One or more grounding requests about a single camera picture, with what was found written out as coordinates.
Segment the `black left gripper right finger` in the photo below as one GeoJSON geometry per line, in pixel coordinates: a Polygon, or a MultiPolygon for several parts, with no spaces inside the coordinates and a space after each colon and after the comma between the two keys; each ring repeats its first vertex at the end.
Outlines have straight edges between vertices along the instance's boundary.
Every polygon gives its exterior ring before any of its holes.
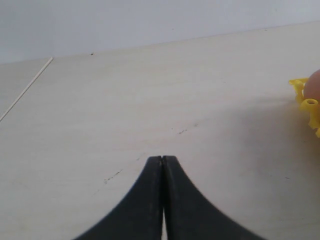
{"type": "Polygon", "coordinates": [[[211,204],[175,156],[163,156],[164,214],[169,240],[262,240],[211,204]]]}

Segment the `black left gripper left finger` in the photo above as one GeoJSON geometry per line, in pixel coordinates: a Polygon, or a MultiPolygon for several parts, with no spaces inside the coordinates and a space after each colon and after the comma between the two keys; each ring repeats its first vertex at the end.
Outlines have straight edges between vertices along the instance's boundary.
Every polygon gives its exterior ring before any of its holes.
{"type": "Polygon", "coordinates": [[[78,240],[160,240],[162,157],[152,156],[119,204],[78,240]]]}

